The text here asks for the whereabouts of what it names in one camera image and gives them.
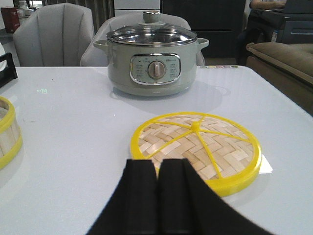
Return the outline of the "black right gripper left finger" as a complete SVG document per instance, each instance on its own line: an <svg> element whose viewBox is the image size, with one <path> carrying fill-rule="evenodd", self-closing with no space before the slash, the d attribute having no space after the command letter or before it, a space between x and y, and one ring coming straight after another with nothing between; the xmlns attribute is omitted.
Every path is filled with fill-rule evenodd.
<svg viewBox="0 0 313 235"><path fill-rule="evenodd" d="M157 176L150 160L126 161L122 177L89 235L156 235Z"/></svg>

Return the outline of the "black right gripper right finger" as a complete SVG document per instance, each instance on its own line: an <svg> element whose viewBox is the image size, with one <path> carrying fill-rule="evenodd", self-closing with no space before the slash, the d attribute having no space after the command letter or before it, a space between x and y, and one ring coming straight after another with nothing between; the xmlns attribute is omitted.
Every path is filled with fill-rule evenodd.
<svg viewBox="0 0 313 235"><path fill-rule="evenodd" d="M167 159L158 178L162 235L269 235L228 205L186 159Z"/></svg>

